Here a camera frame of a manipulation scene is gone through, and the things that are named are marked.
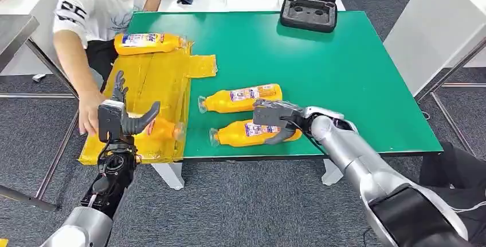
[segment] robotic arm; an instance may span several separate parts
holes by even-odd
[[[104,247],[108,244],[116,213],[133,181],[137,165],[134,138],[160,111],[160,102],[140,118],[125,109],[123,72],[116,76],[111,100],[98,107],[99,138],[106,143],[98,156],[94,182],[64,224],[41,247]]]
[[[255,124],[299,129],[324,147],[359,193],[368,223],[386,246],[472,246],[449,205],[391,168],[342,114],[282,101],[258,100],[255,106]]]

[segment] plastic bottle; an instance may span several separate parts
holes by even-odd
[[[216,111],[219,113],[252,111],[253,103],[258,98],[282,100],[282,89],[278,84],[259,85],[252,88],[218,91],[208,98],[198,98],[199,111]]]
[[[141,114],[137,113],[128,113],[129,117],[141,117]],[[174,140],[182,140],[186,134],[184,123],[173,123],[167,121],[164,118],[156,117],[154,122],[154,127],[152,128],[152,133],[148,135],[148,127],[147,126],[142,133],[137,134],[135,137],[138,139],[142,139],[145,137],[150,138],[157,138],[157,139],[174,139]]]
[[[169,33],[117,34],[115,49],[120,55],[171,52],[185,46],[186,41]]]
[[[209,139],[212,146],[230,145],[233,147],[246,147],[262,145],[265,140],[271,138],[280,131],[279,127],[261,126],[252,123],[253,120],[232,122],[219,130],[212,128],[209,131]],[[285,141],[294,141],[302,136],[297,130],[295,134]]]

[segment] green table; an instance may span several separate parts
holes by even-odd
[[[185,160],[321,156],[305,137],[275,146],[210,145],[210,128],[252,112],[201,114],[197,97],[268,83],[280,84],[284,100],[343,113],[383,155],[442,150],[364,12],[340,12],[331,34],[286,28],[275,12],[137,13],[128,31],[179,34],[195,42],[193,54],[216,55],[216,77],[191,82]]]

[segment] black case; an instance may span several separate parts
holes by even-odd
[[[330,33],[336,27],[336,0],[285,0],[280,23],[292,28]]]

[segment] yellow plastic bag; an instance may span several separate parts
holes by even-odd
[[[113,65],[103,92],[106,97],[111,97],[115,76],[123,70],[124,86],[128,87],[126,109],[130,114],[144,114],[153,102],[160,101],[151,135],[144,131],[134,136],[142,164],[171,163],[183,157],[185,135],[176,140],[167,130],[181,123],[187,126],[190,79],[214,77],[217,72],[215,55],[191,56],[191,46],[192,42],[188,42],[187,47],[168,53],[119,56]],[[103,145],[97,135],[88,137],[79,161],[96,164]]]

